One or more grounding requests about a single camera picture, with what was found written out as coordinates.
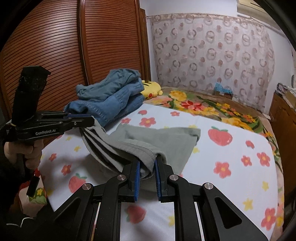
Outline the person's left hand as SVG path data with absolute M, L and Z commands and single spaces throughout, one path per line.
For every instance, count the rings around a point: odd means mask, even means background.
M 10 163 L 15 164 L 17 160 L 17 155 L 22 154 L 26 159 L 26 167 L 28 169 L 34 170 L 38 168 L 41 162 L 43 148 L 43 140 L 34 141 L 32 146 L 6 142 L 4 144 L 4 155 Z

